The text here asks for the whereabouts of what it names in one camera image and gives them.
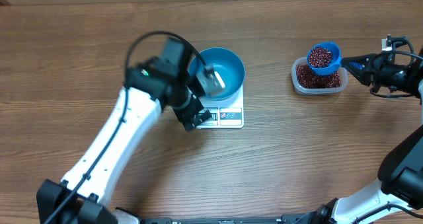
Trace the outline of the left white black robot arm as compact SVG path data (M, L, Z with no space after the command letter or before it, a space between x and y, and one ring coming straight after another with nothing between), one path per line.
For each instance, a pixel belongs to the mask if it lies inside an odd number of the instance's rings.
M123 209L109 211L117 182L144 135L170 106L184 129L191 131L211 117L200 102L210 93L206 79L215 79L207 65L199 75L190 75L192 58L202 57L190 42L172 32L163 53L130 67L131 55L143 40L128 49L124 84L106 123L81 159L60 182L45 180L36 194L41 223L141 223Z

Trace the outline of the blue plastic measuring scoop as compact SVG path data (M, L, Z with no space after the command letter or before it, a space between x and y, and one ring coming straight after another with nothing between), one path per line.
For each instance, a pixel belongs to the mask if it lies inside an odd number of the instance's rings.
M314 46L307 55L307 64L317 75L330 75L340 67L340 48L334 42Z

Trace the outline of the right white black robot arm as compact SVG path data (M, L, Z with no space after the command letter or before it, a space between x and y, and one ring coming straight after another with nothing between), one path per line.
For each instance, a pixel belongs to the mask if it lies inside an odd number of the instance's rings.
M380 87L399 96L422 98L422 54L409 52L408 65L397 65L393 46L379 54L345 57L340 64L376 95ZM346 198L335 198L296 223L372 223L394 212L415 218L422 208L422 128L412 132L383 160L377 179Z

